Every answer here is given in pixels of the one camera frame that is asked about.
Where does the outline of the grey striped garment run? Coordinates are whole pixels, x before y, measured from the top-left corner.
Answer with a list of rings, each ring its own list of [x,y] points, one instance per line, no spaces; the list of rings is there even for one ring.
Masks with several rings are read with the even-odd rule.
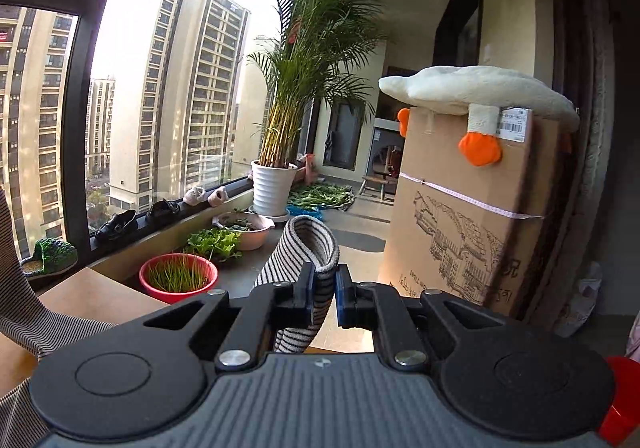
[[[306,328],[293,328],[278,333],[276,349],[284,350],[284,342],[295,341],[293,350],[301,353],[319,330],[326,311],[321,301],[331,295],[329,270],[337,265],[332,253],[325,265],[319,254],[329,239],[329,229],[309,217],[289,223],[282,237],[260,271],[258,286],[270,282],[296,283],[305,265],[318,269],[318,288],[314,294],[314,323]],[[1,200],[1,334],[24,348],[38,360],[66,345],[102,333],[114,327],[109,322],[52,312],[42,304],[23,274],[12,236],[12,218],[6,199]],[[17,384],[1,397],[1,445],[33,447],[49,433],[29,397],[26,381]]]

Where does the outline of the red basin with grass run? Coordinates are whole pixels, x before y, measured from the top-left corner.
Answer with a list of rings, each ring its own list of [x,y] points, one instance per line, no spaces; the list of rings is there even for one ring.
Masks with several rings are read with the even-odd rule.
[[[213,289],[217,267],[206,258],[186,253],[169,253],[151,258],[139,269],[139,281],[149,296],[175,304]]]

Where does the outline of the green leafy vegetable plant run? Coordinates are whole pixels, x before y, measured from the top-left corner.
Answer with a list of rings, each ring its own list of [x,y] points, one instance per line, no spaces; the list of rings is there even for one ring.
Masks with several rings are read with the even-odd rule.
[[[197,255],[212,263],[220,264],[242,256],[237,231],[224,228],[202,229],[190,234],[182,252]]]

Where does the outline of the pink basin with plants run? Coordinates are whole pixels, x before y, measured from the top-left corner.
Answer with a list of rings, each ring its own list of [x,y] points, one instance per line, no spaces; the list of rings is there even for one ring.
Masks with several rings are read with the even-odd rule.
[[[214,216],[212,224],[217,228],[239,234],[238,249],[241,252],[260,249],[269,231],[276,226],[271,218],[240,211]]]

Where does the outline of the large cardboard box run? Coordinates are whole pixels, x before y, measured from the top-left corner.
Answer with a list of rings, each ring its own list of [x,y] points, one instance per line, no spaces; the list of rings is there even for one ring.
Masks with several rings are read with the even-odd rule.
[[[516,317],[555,183],[558,122],[512,109],[502,158],[474,166],[458,143],[464,116],[413,108],[378,278],[402,295],[434,288]]]

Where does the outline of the small pink baby shoe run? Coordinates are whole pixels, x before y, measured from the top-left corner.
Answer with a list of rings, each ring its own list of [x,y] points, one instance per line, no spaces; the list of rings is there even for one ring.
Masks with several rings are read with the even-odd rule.
[[[202,186],[194,186],[186,190],[182,198],[183,202],[189,206],[197,206],[207,201],[206,190]]]

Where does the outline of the black shoe on sill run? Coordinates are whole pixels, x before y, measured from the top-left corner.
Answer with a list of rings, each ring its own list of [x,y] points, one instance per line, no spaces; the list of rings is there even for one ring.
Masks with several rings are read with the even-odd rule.
[[[175,201],[156,201],[145,214],[146,223],[154,228],[164,228],[175,223],[180,214],[180,205]]]
[[[96,234],[96,241],[100,243],[119,242],[138,229],[137,211],[127,210],[114,215],[103,224]]]

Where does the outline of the small wooden stool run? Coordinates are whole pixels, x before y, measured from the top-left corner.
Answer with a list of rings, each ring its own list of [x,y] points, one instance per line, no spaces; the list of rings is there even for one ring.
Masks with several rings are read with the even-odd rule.
[[[390,176],[364,175],[358,189],[358,196],[362,196],[366,190],[373,190],[378,193],[378,200],[386,200],[386,188],[395,186],[397,179]]]

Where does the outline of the green vegetables on floor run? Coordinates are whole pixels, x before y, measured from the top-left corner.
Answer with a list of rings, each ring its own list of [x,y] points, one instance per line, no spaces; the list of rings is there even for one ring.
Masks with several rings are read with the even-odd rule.
[[[288,195],[288,205],[308,211],[320,211],[327,208],[348,210],[354,202],[355,195],[349,187],[327,184],[326,182],[296,186]]]

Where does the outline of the green knitted slipper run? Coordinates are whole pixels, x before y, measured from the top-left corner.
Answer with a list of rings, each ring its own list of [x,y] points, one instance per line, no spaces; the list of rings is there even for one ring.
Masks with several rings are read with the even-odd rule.
[[[21,262],[27,279],[61,275],[78,262],[76,248],[58,238],[43,238],[36,242],[32,255]]]

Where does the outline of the red plastic stool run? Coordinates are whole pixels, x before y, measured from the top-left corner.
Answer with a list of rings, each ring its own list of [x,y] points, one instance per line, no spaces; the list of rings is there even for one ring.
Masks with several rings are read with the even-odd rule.
[[[620,446],[639,426],[640,364],[623,356],[606,358],[614,374],[614,398],[598,434],[610,446]]]

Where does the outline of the white plush goose toy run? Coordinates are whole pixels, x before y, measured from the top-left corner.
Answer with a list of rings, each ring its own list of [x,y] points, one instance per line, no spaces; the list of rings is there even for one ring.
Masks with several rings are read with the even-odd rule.
[[[382,93],[413,107],[448,116],[466,116],[468,129],[458,143],[474,166],[502,158],[498,129],[503,109],[522,108],[558,122],[562,131],[578,130],[574,104],[543,82],[521,72],[491,66],[434,66],[410,76],[384,76]]]

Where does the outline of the palm plant in white pot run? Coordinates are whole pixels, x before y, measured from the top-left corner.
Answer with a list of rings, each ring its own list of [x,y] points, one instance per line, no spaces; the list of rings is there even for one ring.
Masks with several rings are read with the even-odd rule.
[[[317,101],[369,109],[371,87],[357,72],[386,31],[383,0],[274,1],[280,34],[248,56],[262,72],[270,99],[250,170],[254,212],[283,218],[305,111]]]

